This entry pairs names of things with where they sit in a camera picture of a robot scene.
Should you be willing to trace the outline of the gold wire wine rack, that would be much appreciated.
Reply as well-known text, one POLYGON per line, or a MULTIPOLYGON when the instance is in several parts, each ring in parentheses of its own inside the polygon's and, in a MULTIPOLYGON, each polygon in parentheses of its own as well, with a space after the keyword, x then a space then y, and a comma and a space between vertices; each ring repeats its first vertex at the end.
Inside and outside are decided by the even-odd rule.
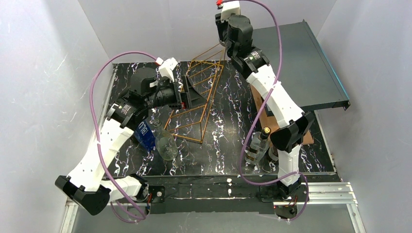
POLYGON ((179 69, 188 103, 184 109, 173 110, 165 130, 173 136, 203 143, 214 96, 225 65, 225 49, 217 44, 186 62, 179 69))

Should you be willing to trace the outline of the clear pear-shaped glass bottle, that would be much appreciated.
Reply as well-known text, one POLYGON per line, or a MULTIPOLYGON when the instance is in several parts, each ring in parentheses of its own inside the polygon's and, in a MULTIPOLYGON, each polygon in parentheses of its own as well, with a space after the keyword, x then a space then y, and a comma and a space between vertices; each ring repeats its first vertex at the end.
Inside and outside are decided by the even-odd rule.
POLYGON ((155 148, 165 161, 172 161, 178 155, 178 147, 170 132, 164 129, 160 120, 153 120, 155 148))

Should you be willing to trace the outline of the clear square bottle black cap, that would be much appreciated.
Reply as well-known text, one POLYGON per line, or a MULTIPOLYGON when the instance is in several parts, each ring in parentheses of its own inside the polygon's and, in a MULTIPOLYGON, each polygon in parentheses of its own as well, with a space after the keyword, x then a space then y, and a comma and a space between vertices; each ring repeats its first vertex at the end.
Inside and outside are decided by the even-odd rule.
POLYGON ((253 165, 257 165, 260 162, 269 148, 270 134, 271 129, 269 127, 264 127, 261 132, 257 132, 253 135, 249 149, 247 150, 247 154, 245 156, 246 162, 253 165))

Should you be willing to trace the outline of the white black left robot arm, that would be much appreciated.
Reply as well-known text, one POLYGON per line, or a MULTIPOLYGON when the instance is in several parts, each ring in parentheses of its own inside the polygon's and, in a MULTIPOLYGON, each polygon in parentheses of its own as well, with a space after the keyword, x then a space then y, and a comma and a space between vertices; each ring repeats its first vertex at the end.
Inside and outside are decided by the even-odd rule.
POLYGON ((174 110, 192 109, 205 103, 205 97, 193 88, 188 76, 183 76, 179 82, 170 69, 137 69, 129 87, 114 101, 103 125, 97 128, 93 144, 68 175, 57 177, 56 187, 93 216, 108 203, 123 198, 132 202, 148 200, 149 185, 138 175, 104 180, 108 165, 146 120, 151 109, 163 106, 174 110))

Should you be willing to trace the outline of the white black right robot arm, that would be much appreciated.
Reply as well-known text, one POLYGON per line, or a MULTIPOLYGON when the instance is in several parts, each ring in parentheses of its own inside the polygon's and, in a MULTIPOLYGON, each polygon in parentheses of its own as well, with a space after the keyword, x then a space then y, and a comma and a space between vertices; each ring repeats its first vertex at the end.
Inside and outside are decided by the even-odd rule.
POLYGON ((253 27, 248 17, 238 13, 218 13, 215 23, 219 41, 225 46, 232 65, 261 95, 262 105, 270 108, 280 127, 270 135, 278 155, 278 178, 265 185, 276 184, 284 198, 292 196, 301 185, 298 155, 314 116, 304 113, 291 99, 277 80, 278 75, 269 59, 253 45, 253 27))

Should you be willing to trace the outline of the blue glass bottle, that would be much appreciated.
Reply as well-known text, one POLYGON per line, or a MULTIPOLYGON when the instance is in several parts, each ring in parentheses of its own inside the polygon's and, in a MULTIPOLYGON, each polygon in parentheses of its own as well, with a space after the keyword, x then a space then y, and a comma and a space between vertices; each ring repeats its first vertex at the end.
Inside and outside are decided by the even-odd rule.
POLYGON ((155 149, 155 137, 146 120, 140 122, 134 131, 134 137, 145 150, 151 152, 155 149))

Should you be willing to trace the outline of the dark green wine bottle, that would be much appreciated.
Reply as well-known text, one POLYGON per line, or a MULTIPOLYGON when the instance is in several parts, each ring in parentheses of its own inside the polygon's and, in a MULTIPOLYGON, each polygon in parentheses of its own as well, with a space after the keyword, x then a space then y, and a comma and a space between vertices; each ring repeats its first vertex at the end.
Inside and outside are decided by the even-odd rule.
POLYGON ((271 145, 268 149, 268 157, 275 163, 278 162, 279 157, 278 157, 278 151, 277 148, 274 145, 271 145))

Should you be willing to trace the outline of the wooden board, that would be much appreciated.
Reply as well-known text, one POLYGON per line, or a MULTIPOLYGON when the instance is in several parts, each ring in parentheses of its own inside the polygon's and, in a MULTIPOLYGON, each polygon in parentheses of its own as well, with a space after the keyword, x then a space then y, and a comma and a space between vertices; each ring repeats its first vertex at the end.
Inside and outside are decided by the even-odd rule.
MULTIPOLYGON (((260 94, 257 92, 257 90, 253 86, 250 85, 250 89, 252 92, 252 96, 255 102, 256 109, 259 110, 263 104, 263 100, 260 94)), ((262 127, 269 127, 272 132, 275 132, 280 129, 275 116, 269 116, 265 110, 260 114, 259 121, 262 127)), ((305 133, 303 137, 303 145, 310 145, 313 143, 314 143, 314 139, 312 138, 310 131, 308 131, 307 133, 305 133)))

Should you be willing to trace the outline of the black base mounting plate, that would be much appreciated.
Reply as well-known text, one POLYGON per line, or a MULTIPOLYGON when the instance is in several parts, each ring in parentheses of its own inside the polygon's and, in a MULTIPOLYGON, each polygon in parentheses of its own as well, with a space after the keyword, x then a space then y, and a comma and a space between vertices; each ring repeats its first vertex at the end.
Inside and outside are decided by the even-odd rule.
POLYGON ((257 212, 273 214, 276 206, 303 204, 305 183, 286 194, 276 184, 254 186, 236 175, 145 176, 152 193, 152 214, 257 212))

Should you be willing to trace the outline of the dark teal network switch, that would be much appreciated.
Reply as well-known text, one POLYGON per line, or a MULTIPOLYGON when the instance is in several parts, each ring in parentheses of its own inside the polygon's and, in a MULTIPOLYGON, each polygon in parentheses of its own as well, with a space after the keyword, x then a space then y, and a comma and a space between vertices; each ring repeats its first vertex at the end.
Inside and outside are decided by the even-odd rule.
POLYGON ((282 62, 275 27, 255 29, 261 49, 291 99, 305 112, 350 106, 350 98, 306 21, 281 25, 282 62))

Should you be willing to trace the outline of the aluminium frame rail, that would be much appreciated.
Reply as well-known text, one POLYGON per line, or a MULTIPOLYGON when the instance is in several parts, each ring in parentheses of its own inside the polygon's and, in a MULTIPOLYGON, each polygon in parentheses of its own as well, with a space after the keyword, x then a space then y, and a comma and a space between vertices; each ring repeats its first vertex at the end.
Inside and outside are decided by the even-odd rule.
MULTIPOLYGON (((309 183, 309 204, 345 204, 356 233, 366 232, 359 210, 358 201, 350 182, 309 183)), ((78 205, 71 200, 65 203, 61 233, 72 232, 78 205)))

